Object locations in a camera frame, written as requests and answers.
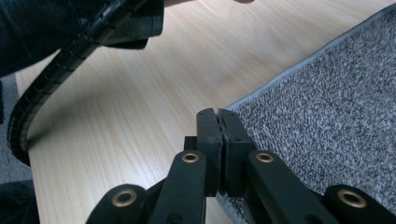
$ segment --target gray textured mat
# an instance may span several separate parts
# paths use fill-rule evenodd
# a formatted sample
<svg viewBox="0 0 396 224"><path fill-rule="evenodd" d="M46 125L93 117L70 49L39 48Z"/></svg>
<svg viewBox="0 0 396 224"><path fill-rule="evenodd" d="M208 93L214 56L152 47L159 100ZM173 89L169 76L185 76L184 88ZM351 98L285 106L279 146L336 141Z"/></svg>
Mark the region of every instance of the gray textured mat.
<svg viewBox="0 0 396 224"><path fill-rule="evenodd" d="M9 116L14 105L17 103L19 95L17 83L14 75L2 77L2 92L4 120L0 123L0 184L10 181L31 179L30 167L18 161L7 145L7 126Z"/></svg>
<svg viewBox="0 0 396 224"><path fill-rule="evenodd" d="M362 189L396 214L396 5L230 105L309 188ZM218 197L235 223L240 201Z"/></svg>

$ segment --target black cable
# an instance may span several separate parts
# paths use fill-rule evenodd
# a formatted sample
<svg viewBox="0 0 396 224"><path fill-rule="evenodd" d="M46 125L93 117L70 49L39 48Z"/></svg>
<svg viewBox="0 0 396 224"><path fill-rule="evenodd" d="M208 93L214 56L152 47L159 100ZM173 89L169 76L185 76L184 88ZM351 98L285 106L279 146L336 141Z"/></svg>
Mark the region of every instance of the black cable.
<svg viewBox="0 0 396 224"><path fill-rule="evenodd" d="M90 28L75 38L69 47L62 49L30 85L15 105L8 124L8 146L17 159L30 165L27 134L41 106L96 48L146 2L147 0L106 2L103 12Z"/></svg>

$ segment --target light wood tabletop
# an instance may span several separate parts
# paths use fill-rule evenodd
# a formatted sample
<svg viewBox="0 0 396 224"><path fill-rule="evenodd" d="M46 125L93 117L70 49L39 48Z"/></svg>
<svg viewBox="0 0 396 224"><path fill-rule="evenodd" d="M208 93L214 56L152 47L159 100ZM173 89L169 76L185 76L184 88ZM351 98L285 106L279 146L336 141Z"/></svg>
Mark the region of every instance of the light wood tabletop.
<svg viewBox="0 0 396 224"><path fill-rule="evenodd" d="M98 49L39 111L30 159L42 223L84 223L123 183L166 177L195 115L258 89L389 0L200 0L168 7L144 50ZM49 60L17 74L20 94ZM209 199L206 223L231 223Z"/></svg>

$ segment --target black clamp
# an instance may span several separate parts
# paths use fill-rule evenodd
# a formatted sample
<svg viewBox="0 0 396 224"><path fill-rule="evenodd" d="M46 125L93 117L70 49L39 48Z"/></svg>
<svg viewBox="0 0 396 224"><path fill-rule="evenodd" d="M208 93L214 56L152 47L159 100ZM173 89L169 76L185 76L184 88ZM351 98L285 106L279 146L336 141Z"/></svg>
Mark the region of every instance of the black clamp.
<svg viewBox="0 0 396 224"><path fill-rule="evenodd" d="M185 138L164 180L115 187L87 223L204 223L205 197L218 192L243 198L248 223L396 223L359 189L308 189L276 154L257 150L236 113L211 108L197 114L197 136Z"/></svg>

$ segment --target metal grommet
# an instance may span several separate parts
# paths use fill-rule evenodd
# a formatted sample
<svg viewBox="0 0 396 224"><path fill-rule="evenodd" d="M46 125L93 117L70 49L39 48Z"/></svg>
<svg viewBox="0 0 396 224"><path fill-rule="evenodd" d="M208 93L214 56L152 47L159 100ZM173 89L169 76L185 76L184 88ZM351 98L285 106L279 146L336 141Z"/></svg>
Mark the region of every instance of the metal grommet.
<svg viewBox="0 0 396 224"><path fill-rule="evenodd" d="M262 161L262 162L273 162L274 157L272 157L270 154L267 153L259 153L256 155L257 160Z"/></svg>
<svg viewBox="0 0 396 224"><path fill-rule="evenodd" d="M136 198L137 194L133 189L123 189L114 195L112 202L116 207L125 207L132 204Z"/></svg>
<svg viewBox="0 0 396 224"><path fill-rule="evenodd" d="M187 153L186 155L183 155L181 158L184 162L196 162L199 160L199 156L194 153Z"/></svg>
<svg viewBox="0 0 396 224"><path fill-rule="evenodd" d="M337 196L343 203L346 203L347 205L352 207L363 208L367 205L366 200L364 200L359 194L351 190L340 189L337 192ZM353 197L355 200L352 201L348 199L347 196Z"/></svg>

